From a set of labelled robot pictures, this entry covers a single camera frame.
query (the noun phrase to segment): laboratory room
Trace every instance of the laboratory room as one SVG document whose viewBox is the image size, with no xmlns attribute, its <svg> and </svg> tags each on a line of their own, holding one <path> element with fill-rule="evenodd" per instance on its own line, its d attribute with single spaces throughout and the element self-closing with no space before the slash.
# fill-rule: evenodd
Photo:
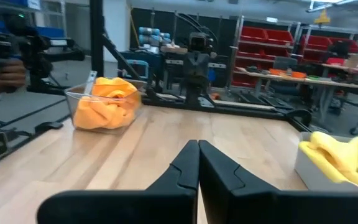
<svg viewBox="0 0 358 224">
<path fill-rule="evenodd" d="M 358 0 L 0 0 L 0 223 L 358 224 Z"/>
</svg>

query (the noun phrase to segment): yellow towel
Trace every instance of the yellow towel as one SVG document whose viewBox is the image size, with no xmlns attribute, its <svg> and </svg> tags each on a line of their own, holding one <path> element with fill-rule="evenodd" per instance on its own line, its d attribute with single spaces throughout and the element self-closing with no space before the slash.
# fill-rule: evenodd
<svg viewBox="0 0 358 224">
<path fill-rule="evenodd" d="M 92 95 L 84 96 L 78 102 L 73 120 L 79 128 L 127 126 L 134 120 L 135 110 L 140 106 L 136 87 L 121 78 L 97 78 Z"/>
<path fill-rule="evenodd" d="M 358 185 L 358 137 L 339 142 L 328 134 L 314 132 L 300 149 L 333 182 L 349 181 Z"/>
</svg>

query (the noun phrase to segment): chair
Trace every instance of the chair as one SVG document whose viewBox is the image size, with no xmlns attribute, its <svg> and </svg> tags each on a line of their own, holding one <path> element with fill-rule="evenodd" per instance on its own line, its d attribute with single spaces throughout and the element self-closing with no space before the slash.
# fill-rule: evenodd
<svg viewBox="0 0 358 224">
<path fill-rule="evenodd" d="M 276 57 L 274 60 L 273 68 L 280 70 L 287 70 L 288 68 L 298 65 L 298 61 L 289 57 Z M 299 90 L 293 83 L 277 82 L 269 80 L 266 84 L 266 89 L 269 87 L 274 90 L 275 93 L 283 95 L 299 95 Z"/>
</svg>

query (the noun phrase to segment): orange towel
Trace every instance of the orange towel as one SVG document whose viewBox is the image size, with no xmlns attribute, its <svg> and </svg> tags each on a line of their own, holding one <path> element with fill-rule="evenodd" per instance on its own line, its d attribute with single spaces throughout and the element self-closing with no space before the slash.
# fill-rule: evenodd
<svg viewBox="0 0 358 224">
<path fill-rule="evenodd" d="M 76 127 L 114 129 L 127 126 L 140 106 L 136 87 L 121 78 L 96 79 L 92 95 L 83 96 L 78 102 L 73 118 Z"/>
</svg>

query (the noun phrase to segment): person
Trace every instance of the person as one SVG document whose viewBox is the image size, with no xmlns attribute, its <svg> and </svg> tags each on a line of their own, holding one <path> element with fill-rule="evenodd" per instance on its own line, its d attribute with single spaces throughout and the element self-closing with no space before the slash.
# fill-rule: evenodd
<svg viewBox="0 0 358 224">
<path fill-rule="evenodd" d="M 12 58 L 0 68 L 0 93 L 9 87 L 19 88 L 25 84 L 25 67 L 19 59 Z"/>
</svg>

